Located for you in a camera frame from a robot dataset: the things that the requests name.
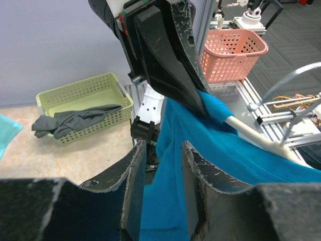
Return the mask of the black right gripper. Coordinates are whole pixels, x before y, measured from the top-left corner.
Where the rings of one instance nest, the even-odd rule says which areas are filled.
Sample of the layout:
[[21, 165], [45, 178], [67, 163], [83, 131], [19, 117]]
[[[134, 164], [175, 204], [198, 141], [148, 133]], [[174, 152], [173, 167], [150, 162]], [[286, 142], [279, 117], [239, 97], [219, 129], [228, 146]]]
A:
[[196, 50], [188, 1], [144, 1], [115, 19], [105, 19], [104, 1], [89, 1], [93, 12], [120, 41], [132, 81], [145, 79], [158, 93], [199, 117], [208, 112], [197, 91], [209, 93]]

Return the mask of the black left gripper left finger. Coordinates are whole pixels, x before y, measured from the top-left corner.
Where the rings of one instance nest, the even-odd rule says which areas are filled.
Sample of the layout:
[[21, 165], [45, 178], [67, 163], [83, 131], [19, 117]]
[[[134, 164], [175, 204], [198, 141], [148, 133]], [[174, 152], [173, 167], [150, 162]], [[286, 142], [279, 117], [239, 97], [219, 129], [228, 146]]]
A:
[[1, 240], [139, 240], [146, 143], [77, 185], [1, 179]]

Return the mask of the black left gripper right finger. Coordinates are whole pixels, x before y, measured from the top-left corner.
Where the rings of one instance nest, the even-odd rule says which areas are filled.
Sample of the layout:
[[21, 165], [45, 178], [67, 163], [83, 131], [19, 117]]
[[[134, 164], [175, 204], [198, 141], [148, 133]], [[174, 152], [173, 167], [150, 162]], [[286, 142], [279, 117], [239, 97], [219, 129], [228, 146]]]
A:
[[250, 185], [182, 144], [190, 240], [320, 240], [320, 184]]

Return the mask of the blue t-shirt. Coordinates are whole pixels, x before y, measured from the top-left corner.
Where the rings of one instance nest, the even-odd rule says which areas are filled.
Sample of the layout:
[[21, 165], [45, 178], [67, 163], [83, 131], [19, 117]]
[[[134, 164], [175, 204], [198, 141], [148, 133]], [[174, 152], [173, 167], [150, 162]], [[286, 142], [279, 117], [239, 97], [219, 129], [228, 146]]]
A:
[[320, 171], [242, 139], [201, 97], [207, 119], [167, 100], [140, 240], [320, 240]]

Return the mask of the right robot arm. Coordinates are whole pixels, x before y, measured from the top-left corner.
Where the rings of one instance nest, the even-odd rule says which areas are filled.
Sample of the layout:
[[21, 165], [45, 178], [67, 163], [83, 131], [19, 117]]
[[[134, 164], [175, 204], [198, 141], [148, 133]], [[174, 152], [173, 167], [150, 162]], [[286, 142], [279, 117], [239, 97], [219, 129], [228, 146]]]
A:
[[155, 153], [165, 97], [206, 117], [200, 91], [209, 92], [195, 47], [195, 7], [190, 1], [90, 1], [93, 12], [120, 41], [134, 84], [146, 82], [130, 134], [147, 145], [147, 163]]

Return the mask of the grey t-shirt in basket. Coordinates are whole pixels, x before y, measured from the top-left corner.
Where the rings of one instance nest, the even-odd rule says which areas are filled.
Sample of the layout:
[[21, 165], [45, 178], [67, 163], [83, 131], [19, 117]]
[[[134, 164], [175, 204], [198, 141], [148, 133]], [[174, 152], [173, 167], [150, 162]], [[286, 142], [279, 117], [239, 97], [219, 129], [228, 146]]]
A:
[[98, 124], [104, 121], [109, 114], [121, 109], [121, 105], [107, 104], [78, 111], [57, 112], [53, 117], [41, 115], [32, 124], [31, 130], [35, 132], [34, 135], [37, 138], [52, 134], [58, 140], [68, 135], [71, 131], [82, 131]]

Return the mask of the teal t-shirt on hanger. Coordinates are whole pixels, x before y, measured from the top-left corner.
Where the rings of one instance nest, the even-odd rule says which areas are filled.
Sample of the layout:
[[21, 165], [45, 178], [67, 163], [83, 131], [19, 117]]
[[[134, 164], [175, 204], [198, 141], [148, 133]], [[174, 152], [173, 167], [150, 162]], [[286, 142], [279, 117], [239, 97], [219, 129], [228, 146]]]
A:
[[23, 126], [1, 114], [0, 145], [2, 158], [8, 144], [23, 129]]

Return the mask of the pink laundry basket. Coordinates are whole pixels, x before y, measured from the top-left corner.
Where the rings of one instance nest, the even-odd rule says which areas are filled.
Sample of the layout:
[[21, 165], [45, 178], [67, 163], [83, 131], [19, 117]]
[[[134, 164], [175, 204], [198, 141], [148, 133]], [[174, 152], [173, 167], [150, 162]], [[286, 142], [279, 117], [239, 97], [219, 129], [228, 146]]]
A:
[[251, 30], [209, 30], [201, 57], [205, 79], [208, 83], [243, 80], [268, 50]]

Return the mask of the light green perforated basket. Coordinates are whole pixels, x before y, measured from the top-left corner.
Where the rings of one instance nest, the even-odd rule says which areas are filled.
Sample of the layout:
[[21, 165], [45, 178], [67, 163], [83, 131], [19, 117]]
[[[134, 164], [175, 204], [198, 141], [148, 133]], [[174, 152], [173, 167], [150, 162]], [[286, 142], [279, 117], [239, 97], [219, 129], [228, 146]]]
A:
[[60, 139], [48, 134], [60, 146], [69, 145], [130, 120], [133, 107], [132, 98], [112, 72], [41, 92], [36, 95], [36, 102], [42, 114], [51, 117], [58, 112], [79, 111], [108, 104], [122, 106], [122, 109], [108, 114], [104, 121], [79, 132], [71, 131]]

